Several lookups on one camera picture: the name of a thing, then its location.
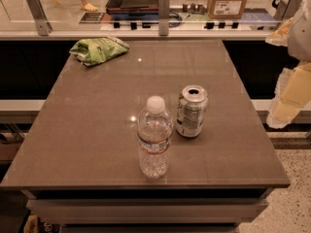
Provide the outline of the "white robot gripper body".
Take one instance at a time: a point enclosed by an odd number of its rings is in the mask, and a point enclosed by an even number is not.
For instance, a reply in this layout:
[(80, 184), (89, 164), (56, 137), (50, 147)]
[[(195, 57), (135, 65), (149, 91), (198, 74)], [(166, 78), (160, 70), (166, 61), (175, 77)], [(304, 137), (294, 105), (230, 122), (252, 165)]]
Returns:
[(302, 0), (293, 17), (288, 52), (300, 61), (311, 61), (311, 0)]

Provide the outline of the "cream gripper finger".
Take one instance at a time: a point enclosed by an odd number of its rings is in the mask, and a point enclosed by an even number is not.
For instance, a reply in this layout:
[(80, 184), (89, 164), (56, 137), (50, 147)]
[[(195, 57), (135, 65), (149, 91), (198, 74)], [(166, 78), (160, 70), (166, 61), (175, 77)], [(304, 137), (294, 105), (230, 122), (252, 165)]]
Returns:
[(290, 124), (311, 101), (311, 63), (301, 61), (292, 70), (284, 68), (274, 93), (266, 123), (271, 128), (280, 129)]
[(293, 18), (289, 18), (284, 21), (281, 26), (270, 33), (265, 42), (269, 45), (277, 46), (277, 47), (286, 47), (288, 45), (288, 36), (292, 27)]

